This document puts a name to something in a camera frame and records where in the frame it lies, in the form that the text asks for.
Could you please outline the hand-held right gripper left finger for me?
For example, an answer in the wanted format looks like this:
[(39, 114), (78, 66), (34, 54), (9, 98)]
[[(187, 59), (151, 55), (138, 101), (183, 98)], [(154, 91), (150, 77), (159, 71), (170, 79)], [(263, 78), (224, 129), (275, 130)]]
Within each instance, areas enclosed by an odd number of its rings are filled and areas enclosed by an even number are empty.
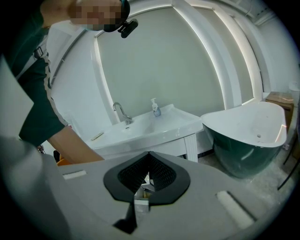
[(85, 206), (104, 221), (105, 229), (149, 240), (149, 227), (142, 222), (147, 206), (113, 198), (110, 191), (119, 193), (122, 185), (117, 174), (110, 174), (109, 188), (104, 183), (108, 171), (137, 156), (136, 153), (99, 162), (64, 165), (58, 170)]

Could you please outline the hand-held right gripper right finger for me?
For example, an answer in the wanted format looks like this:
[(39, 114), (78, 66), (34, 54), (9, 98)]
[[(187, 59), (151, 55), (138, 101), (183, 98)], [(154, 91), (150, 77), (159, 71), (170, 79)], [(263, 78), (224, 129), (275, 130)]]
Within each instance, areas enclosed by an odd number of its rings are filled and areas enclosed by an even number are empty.
[(166, 155), (190, 175), (173, 204), (152, 206), (133, 236), (141, 240), (254, 240), (276, 218), (278, 207), (220, 170)]

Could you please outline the white cabinet drawer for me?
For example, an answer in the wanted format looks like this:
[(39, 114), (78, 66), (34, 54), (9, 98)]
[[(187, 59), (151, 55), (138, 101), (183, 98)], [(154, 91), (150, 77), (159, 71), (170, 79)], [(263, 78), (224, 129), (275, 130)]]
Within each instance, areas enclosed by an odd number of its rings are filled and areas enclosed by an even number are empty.
[(144, 180), (143, 184), (139, 187), (135, 193), (134, 199), (135, 204), (148, 205), (149, 199), (143, 198), (143, 191), (150, 192), (151, 195), (155, 192), (154, 182), (151, 179)]

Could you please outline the person's left forearm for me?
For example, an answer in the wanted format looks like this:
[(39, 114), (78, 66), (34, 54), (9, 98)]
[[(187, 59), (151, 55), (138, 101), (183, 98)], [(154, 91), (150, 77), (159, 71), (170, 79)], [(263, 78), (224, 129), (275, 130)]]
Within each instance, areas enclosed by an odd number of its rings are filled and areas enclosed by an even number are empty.
[(83, 164), (104, 160), (92, 150), (69, 126), (47, 140), (68, 162)]

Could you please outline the white vanity cabinet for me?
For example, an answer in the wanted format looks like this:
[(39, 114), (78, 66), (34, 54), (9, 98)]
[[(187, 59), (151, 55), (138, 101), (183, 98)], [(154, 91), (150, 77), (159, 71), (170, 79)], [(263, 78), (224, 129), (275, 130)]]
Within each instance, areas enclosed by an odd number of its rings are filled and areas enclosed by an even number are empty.
[(189, 161), (198, 161), (196, 134), (191, 134), (174, 141), (148, 147), (137, 146), (137, 143), (134, 142), (133, 144), (124, 143), (121, 145), (104, 147), (102, 149), (95, 149), (95, 152), (101, 155), (104, 159), (113, 159), (149, 151), (169, 154), (172, 156), (185, 155), (186, 159)]

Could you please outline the white and green bathtub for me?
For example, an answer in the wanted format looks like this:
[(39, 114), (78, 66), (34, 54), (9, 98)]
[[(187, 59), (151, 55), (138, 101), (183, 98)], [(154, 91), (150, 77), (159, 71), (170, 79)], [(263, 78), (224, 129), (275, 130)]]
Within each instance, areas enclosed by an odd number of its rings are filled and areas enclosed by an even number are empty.
[(207, 113), (201, 121), (220, 164), (240, 179), (264, 170), (287, 139), (285, 112), (270, 102)]

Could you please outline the white ceramic sink basin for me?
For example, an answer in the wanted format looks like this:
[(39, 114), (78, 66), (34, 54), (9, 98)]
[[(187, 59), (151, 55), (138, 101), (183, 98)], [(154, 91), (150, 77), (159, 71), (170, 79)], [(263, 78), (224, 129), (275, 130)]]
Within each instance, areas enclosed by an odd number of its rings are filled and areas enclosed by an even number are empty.
[(158, 117), (148, 112), (134, 117), (129, 125), (121, 122), (101, 130), (87, 145), (104, 157), (171, 142), (200, 131), (200, 117), (170, 104), (161, 108)]

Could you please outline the chrome faucet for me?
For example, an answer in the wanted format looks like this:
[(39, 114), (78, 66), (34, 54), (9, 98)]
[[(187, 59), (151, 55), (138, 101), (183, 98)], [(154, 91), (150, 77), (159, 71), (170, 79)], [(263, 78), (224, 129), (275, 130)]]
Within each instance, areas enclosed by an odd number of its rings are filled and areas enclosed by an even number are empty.
[(132, 119), (131, 117), (129, 117), (129, 116), (125, 113), (123, 107), (121, 106), (121, 104), (120, 104), (119, 102), (114, 102), (114, 103), (113, 103), (113, 106), (112, 106), (113, 111), (114, 111), (114, 112), (117, 111), (117, 109), (116, 109), (117, 106), (119, 106), (119, 108), (120, 108), (120, 111), (121, 111), (121, 114), (122, 114), (122, 116), (123, 116), (123, 118), (124, 118), (125, 124), (126, 124), (126, 125), (129, 125), (129, 124), (133, 123), (133, 122), (134, 122), (133, 119)]

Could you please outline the white pump soap bottle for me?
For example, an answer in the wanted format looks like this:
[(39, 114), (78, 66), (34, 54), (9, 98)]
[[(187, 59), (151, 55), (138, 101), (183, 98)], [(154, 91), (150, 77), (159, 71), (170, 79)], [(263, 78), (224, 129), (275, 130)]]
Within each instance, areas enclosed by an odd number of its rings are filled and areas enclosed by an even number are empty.
[(155, 117), (161, 116), (161, 111), (158, 104), (155, 102), (156, 98), (151, 99), (152, 102), (152, 111)]

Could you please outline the person's green printed shirt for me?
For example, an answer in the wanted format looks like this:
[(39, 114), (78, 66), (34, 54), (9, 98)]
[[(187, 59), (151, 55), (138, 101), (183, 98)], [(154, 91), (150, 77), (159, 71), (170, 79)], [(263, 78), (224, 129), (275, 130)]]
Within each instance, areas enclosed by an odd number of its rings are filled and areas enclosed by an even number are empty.
[(11, 72), (33, 101), (19, 137), (36, 147), (67, 125), (51, 97), (49, 54), (43, 43), (49, 30), (43, 23), (40, 9), (35, 7), (21, 18), (3, 51)]

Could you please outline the cardboard box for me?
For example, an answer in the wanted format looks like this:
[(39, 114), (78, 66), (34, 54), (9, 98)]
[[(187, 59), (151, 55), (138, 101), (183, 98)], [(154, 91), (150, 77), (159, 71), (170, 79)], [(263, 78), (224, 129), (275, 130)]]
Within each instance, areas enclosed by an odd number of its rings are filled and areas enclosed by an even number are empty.
[(286, 129), (288, 131), (292, 121), (294, 110), (294, 102), (292, 95), (290, 93), (271, 92), (266, 97), (265, 101), (277, 104), (283, 108), (285, 112)]

